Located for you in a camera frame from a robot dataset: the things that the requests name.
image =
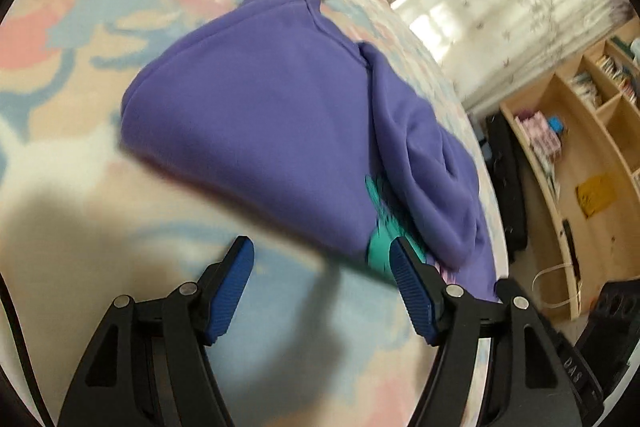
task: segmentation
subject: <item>blue gripper pad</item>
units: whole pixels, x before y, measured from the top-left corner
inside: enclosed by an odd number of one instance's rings
[[[253,267],[254,244],[247,240],[229,267],[216,295],[211,299],[210,319],[206,330],[209,342],[214,343],[228,330]]]
[[[436,329],[431,299],[397,239],[389,249],[389,264],[415,332],[424,337],[428,344],[433,344]]]

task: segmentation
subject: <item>purple sweatshirt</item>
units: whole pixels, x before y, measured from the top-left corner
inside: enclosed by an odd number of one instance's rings
[[[383,271],[388,243],[407,235],[493,298],[473,160],[320,0],[245,0],[177,41],[124,94],[122,141]]]

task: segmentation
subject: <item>wooden shelf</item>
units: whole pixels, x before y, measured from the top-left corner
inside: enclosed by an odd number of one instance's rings
[[[634,76],[640,75],[640,68],[638,68],[633,60],[613,42],[607,41],[604,48],[604,55],[609,55],[609,57],[619,61],[623,66],[628,68]]]
[[[636,37],[640,37],[640,19],[634,17],[624,26],[621,26],[613,32],[615,36],[620,38],[623,42],[631,42]]]
[[[584,55],[566,61],[556,72],[516,92],[500,106],[533,172],[532,179],[537,182],[536,193],[529,190],[526,199],[542,202],[538,215],[527,216],[528,221],[533,225],[548,223],[546,235],[553,237],[551,243],[547,237],[547,251],[536,251],[538,269],[568,265],[553,272],[553,276],[545,276],[545,283],[541,280],[541,297],[548,303],[561,302],[573,297],[581,288],[580,305],[577,299],[572,299],[562,309],[543,310],[552,320],[574,319],[578,314],[588,312],[609,280],[640,277],[640,187],[635,179],[640,176],[640,111],[595,64],[612,48],[607,40],[599,42]],[[602,96],[604,104],[597,110],[582,103],[567,84],[583,71],[590,73]],[[515,120],[524,110],[541,111],[547,118],[556,116],[564,124],[562,155],[554,164],[560,187],[558,201],[548,187],[522,127]],[[616,201],[587,218],[575,189],[598,175],[610,178]],[[572,230],[577,267],[572,267],[564,237],[564,220],[568,220]]]
[[[640,169],[640,113],[624,96],[598,114],[631,172]]]

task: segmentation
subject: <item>yellow paper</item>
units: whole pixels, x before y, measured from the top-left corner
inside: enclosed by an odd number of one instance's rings
[[[613,182],[606,174],[589,178],[575,187],[575,195],[587,219],[601,212],[617,199]]]

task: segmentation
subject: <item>metal screw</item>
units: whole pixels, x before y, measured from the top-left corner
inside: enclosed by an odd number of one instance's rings
[[[529,301],[524,297],[514,297],[513,305],[521,310],[526,310],[529,307]]]
[[[180,286],[180,294],[186,296],[193,295],[198,291],[198,285],[194,282],[186,282]]]
[[[451,297],[459,298],[465,294],[465,291],[462,289],[462,286],[458,286],[457,284],[450,284],[447,286],[447,294]]]
[[[113,305],[116,306],[116,308],[126,308],[130,302],[131,299],[128,295],[119,295],[113,299]]]

